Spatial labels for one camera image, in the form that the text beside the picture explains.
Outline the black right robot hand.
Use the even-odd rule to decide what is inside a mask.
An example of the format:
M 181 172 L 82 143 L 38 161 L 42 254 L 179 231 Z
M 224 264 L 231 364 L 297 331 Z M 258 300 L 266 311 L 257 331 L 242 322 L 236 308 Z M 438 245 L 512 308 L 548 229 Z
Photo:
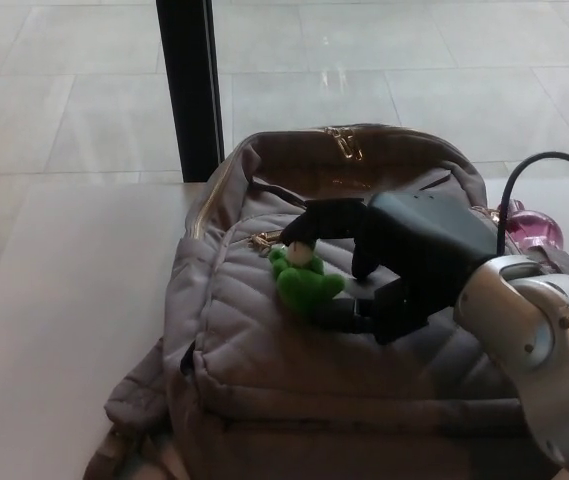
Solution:
M 378 267 L 395 280 L 368 299 L 326 300 L 310 311 L 312 325 L 371 334 L 385 345 L 425 327 L 455 304 L 472 274 L 497 255 L 497 235 L 448 195 L 392 193 L 370 201 L 313 200 L 284 228 L 284 245 L 328 239 L 354 241 L 351 274 L 365 280 Z

